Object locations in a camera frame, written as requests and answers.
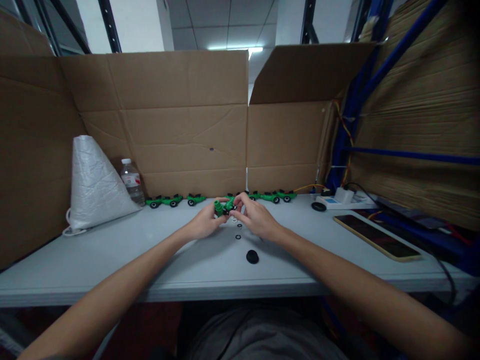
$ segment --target white bag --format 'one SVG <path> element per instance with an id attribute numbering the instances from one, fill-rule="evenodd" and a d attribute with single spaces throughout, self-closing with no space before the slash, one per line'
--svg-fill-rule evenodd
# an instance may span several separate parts
<path id="1" fill-rule="evenodd" d="M 119 174 L 91 136 L 73 139 L 70 206 L 65 236 L 84 233 L 141 209 L 130 199 Z"/>

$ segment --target right hand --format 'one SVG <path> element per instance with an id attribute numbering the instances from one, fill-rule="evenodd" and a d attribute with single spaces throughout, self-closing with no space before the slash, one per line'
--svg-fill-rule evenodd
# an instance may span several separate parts
<path id="1" fill-rule="evenodd" d="M 244 223 L 258 237 L 273 241 L 282 230 L 282 226 L 267 208 L 251 200 L 245 192 L 237 195 L 233 204 L 237 206 L 237 210 L 230 211 L 230 215 Z"/>

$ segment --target ceiling tile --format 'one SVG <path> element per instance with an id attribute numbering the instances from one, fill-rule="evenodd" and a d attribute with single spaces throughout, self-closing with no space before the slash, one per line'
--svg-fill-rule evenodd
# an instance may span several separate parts
<path id="1" fill-rule="evenodd" d="M 226 49 L 228 27 L 199 27 L 193 29 L 199 50 Z"/>
<path id="2" fill-rule="evenodd" d="M 268 17 L 266 18 L 265 24 L 276 24 L 277 18 L 279 17 L 279 0 L 275 0 Z"/>
<path id="3" fill-rule="evenodd" d="M 170 23 L 172 29 L 191 28 L 189 10 L 186 0 L 169 1 L 170 5 Z"/>
<path id="4" fill-rule="evenodd" d="M 261 30 L 261 34 L 256 45 L 264 48 L 273 48 L 275 47 L 276 36 L 277 25 L 265 25 Z"/>
<path id="5" fill-rule="evenodd" d="M 231 0 L 230 26 L 263 25 L 273 0 Z"/>
<path id="6" fill-rule="evenodd" d="M 188 9 L 194 28 L 229 25 L 228 0 L 188 0 Z"/>
<path id="7" fill-rule="evenodd" d="M 229 48 L 250 48 L 257 44 L 261 25 L 253 26 L 230 26 L 228 28 L 228 47 Z"/>
<path id="8" fill-rule="evenodd" d="M 172 29 L 173 48 L 175 50 L 197 50 L 194 31 L 191 27 L 182 29 Z"/>
<path id="9" fill-rule="evenodd" d="M 272 53 L 272 48 L 264 48 L 263 51 L 254 52 L 250 58 L 250 65 L 264 65 L 267 62 L 270 54 Z"/>

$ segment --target water bottle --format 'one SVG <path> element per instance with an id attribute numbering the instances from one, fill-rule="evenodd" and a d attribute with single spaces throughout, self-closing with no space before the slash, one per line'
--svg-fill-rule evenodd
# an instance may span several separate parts
<path id="1" fill-rule="evenodd" d="M 145 196 L 142 191 L 139 171 L 132 165 L 131 159 L 122 159 L 123 169 L 120 172 L 121 180 L 126 186 L 130 198 L 139 206 L 145 206 Z"/>

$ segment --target white device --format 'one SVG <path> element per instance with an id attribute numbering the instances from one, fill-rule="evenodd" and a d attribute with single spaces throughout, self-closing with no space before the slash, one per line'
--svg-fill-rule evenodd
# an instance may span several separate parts
<path id="1" fill-rule="evenodd" d="M 354 192 L 339 187 L 335 196 L 317 196 L 317 203 L 322 203 L 327 210 L 353 210 L 353 209 L 376 209 L 378 208 L 369 196 L 363 191 Z"/>

